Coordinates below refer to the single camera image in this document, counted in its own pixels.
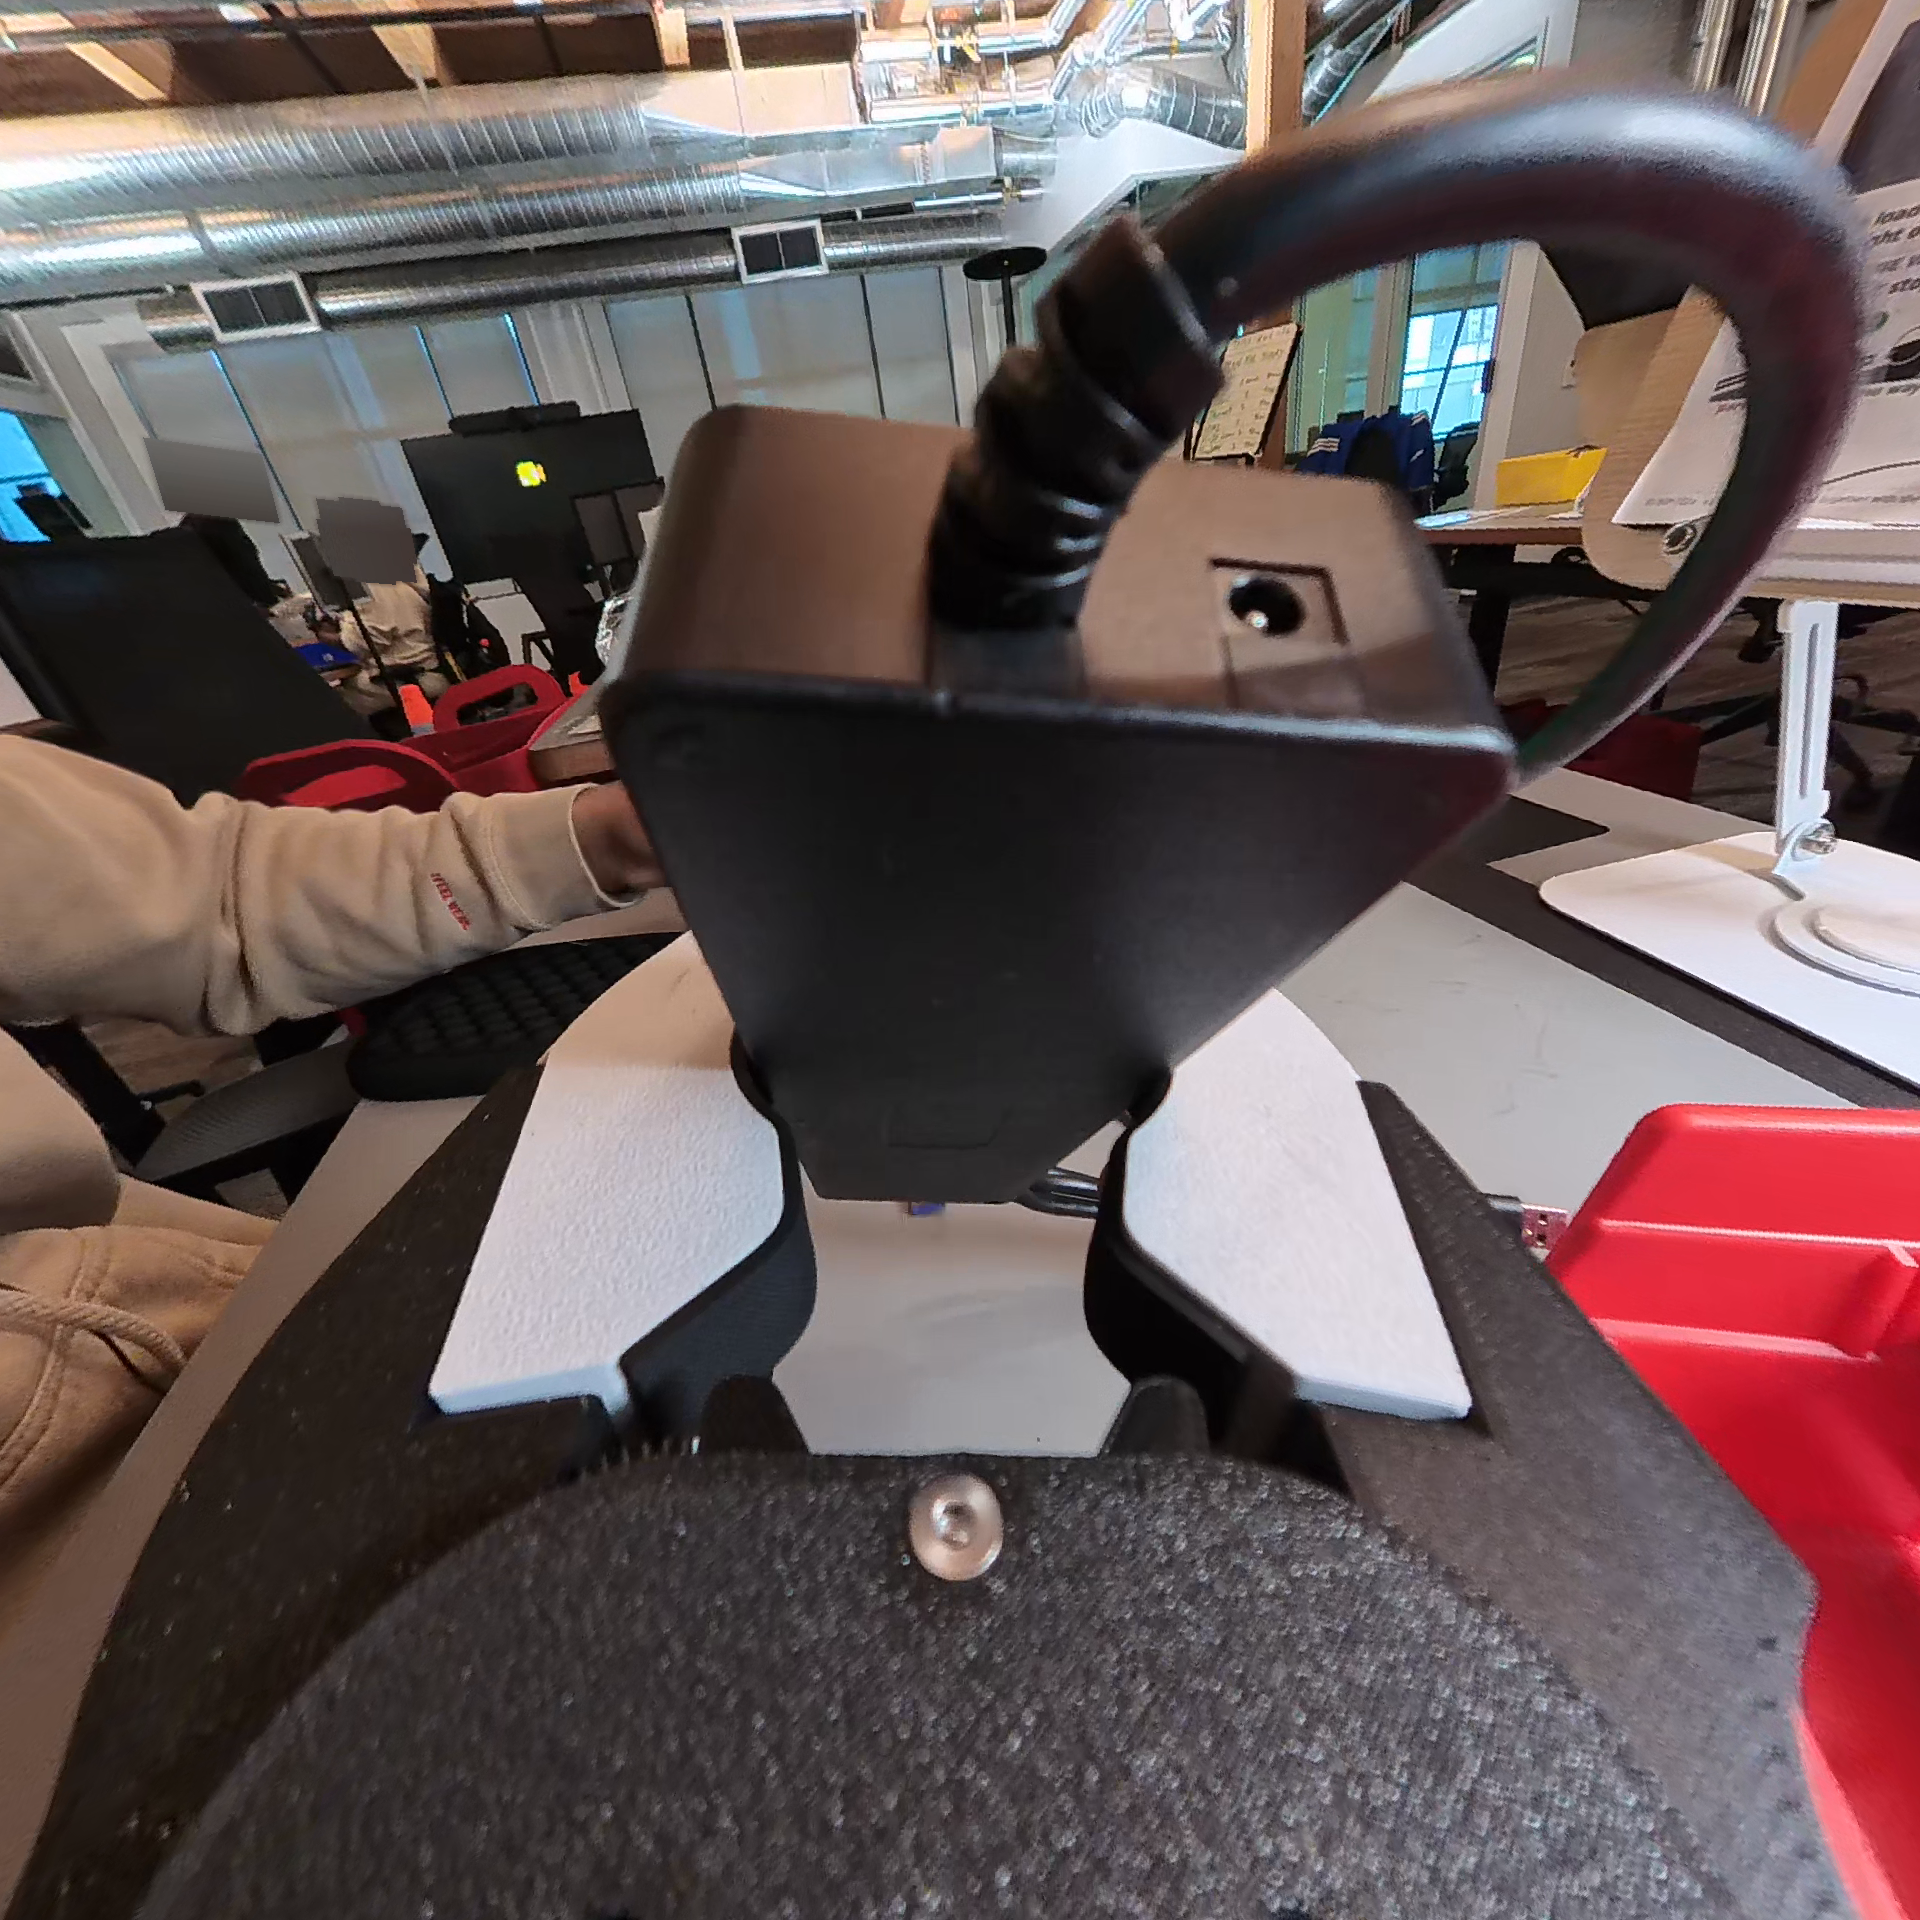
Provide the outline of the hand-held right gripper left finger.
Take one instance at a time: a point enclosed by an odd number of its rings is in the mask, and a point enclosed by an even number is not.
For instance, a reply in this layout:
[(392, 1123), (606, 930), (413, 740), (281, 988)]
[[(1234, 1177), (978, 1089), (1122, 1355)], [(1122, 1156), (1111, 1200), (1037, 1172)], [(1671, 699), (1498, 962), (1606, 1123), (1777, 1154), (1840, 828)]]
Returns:
[(550, 1050), (431, 1377), (440, 1414), (585, 1399), (693, 1435), (717, 1386), (795, 1350), (819, 1298), (806, 1183), (735, 1038), (680, 938)]

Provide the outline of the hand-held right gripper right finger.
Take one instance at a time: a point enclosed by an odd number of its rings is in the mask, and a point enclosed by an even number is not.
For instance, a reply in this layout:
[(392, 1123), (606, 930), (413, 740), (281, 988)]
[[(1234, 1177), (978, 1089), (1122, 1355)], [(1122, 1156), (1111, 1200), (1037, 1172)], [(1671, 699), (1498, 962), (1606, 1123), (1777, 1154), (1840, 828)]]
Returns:
[(1128, 1380), (1186, 1380), (1219, 1443), (1271, 1434), (1295, 1401), (1472, 1414), (1361, 1080), (1280, 993), (1181, 1064), (1119, 1138), (1087, 1320)]

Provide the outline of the person's left forearm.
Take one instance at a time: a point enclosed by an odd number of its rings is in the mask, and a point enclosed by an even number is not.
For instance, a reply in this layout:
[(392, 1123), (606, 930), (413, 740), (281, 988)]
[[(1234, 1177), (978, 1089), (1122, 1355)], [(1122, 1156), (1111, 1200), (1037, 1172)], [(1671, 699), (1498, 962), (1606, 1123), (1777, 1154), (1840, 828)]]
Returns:
[(605, 899), (570, 828), (579, 787), (435, 812), (269, 807), (49, 743), (2, 748), (2, 1020), (130, 1017), (182, 1035), (406, 990)]

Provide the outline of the person's left hand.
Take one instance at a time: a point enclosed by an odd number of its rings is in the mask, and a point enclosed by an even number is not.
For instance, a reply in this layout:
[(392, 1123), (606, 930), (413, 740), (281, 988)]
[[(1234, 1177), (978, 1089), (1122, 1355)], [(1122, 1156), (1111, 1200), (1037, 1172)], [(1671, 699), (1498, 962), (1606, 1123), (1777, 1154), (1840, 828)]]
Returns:
[(573, 793), (570, 828), (595, 889), (616, 903), (665, 887), (664, 864), (623, 785)]

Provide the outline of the large red plastic bin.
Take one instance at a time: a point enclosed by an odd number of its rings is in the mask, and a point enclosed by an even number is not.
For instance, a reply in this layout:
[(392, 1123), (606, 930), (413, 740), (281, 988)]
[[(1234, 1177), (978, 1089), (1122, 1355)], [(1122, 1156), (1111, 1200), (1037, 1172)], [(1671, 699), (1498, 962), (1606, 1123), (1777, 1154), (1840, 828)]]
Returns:
[(1670, 1107), (1549, 1266), (1816, 1584), (1793, 1712), (1862, 1915), (1918, 1915), (1918, 1118)]

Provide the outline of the white desk lamp stand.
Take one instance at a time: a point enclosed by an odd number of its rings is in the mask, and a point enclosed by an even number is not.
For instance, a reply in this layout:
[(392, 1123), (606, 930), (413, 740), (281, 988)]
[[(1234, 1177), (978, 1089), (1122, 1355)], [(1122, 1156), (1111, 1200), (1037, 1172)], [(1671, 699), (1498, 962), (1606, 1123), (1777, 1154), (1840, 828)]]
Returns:
[(1560, 918), (1918, 1087), (1918, 864), (1838, 836), (1831, 817), (1840, 607), (1781, 611), (1773, 830), (1560, 873)]

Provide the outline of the person's beige hoodie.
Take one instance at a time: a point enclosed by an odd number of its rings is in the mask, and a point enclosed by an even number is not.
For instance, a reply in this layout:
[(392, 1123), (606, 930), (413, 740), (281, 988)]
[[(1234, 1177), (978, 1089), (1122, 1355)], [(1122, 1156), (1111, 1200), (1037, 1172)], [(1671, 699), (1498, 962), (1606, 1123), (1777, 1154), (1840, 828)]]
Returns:
[(2, 1038), (2, 1612), (86, 1521), (278, 1226), (127, 1177)]

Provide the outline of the black panel board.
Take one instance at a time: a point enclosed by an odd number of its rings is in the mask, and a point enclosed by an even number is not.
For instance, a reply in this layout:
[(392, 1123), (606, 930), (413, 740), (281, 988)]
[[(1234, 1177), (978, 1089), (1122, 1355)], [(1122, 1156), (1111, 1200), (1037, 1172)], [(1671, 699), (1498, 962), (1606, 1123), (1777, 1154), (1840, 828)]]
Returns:
[(234, 793), (259, 759), (373, 737), (184, 530), (5, 544), (2, 650), (45, 714), (182, 802)]

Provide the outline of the black tv monitor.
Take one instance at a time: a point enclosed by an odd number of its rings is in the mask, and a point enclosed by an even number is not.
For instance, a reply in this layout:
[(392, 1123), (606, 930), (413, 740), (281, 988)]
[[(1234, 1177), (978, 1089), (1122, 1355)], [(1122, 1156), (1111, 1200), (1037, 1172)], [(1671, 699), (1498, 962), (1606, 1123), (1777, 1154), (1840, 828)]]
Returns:
[(591, 579), (643, 552), (640, 518), (664, 503), (638, 411), (576, 403), (455, 416), (401, 444), (453, 575), (466, 586), (531, 569)]

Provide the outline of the small whiteboard sign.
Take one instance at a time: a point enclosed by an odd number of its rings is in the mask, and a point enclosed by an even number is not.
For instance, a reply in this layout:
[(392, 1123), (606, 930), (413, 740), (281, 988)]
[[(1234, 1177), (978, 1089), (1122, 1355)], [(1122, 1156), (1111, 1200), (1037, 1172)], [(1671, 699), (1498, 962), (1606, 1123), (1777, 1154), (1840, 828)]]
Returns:
[(1219, 361), (1222, 385), (1186, 441), (1193, 465), (1259, 465), (1283, 411), (1286, 386), (1302, 344), (1302, 324), (1286, 321), (1233, 338)]

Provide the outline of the cardboard sheet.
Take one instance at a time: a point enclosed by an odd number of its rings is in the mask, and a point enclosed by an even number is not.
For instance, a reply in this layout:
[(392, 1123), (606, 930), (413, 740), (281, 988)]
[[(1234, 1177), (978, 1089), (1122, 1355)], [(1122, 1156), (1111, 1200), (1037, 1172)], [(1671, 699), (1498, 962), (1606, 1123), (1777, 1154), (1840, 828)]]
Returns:
[(1627, 492), (1673, 428), (1696, 372), (1721, 335), (1721, 312), (1698, 290), (1678, 307), (1589, 327), (1573, 351), (1581, 438), (1606, 459), (1581, 507), (1581, 537), (1595, 569), (1634, 588), (1663, 590), (1680, 559), (1666, 529), (1616, 522)]

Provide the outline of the black floor lamp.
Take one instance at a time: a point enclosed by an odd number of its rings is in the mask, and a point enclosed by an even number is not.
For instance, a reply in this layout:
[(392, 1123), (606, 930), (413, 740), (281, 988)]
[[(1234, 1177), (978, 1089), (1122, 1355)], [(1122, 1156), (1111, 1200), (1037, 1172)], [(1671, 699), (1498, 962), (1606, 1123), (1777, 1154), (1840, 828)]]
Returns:
[(998, 292), (1001, 347), (1018, 345), (1018, 283), (1048, 266), (1042, 247), (990, 247), (962, 264), (962, 274), (974, 286)]

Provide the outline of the printed white paper sign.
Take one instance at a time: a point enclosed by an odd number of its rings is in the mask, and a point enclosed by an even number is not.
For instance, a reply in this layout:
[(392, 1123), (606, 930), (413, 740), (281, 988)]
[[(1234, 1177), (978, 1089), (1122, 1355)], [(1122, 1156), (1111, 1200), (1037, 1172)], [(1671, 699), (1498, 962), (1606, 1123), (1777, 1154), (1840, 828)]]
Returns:
[[(1834, 161), (1856, 199), (1863, 260), (1863, 327), (1856, 403), (1803, 526), (1917, 529), (1918, 340), (1918, 25), (1917, 3), (1882, 4), (1874, 25), (1825, 30), (1800, 81), (1816, 83), (1825, 115), (1813, 152)], [(1663, 438), (1626, 459), (1626, 480), (1598, 480), (1595, 507), (1613, 524), (1656, 529), (1691, 522), (1719, 500), (1744, 424), (1744, 363), (1735, 335), (1707, 338), (1712, 312), (1686, 302), (1666, 345), (1689, 372), (1686, 396), (1653, 403)]]

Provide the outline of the silver ventilation duct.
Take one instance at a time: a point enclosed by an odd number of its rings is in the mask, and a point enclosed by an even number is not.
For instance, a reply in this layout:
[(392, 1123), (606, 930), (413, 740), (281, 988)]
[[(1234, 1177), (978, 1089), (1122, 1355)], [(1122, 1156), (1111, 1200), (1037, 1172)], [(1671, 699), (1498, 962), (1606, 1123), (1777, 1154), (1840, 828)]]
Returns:
[(5, 121), (5, 302), (1042, 186), (1046, 115), (871, 124), (843, 65)]

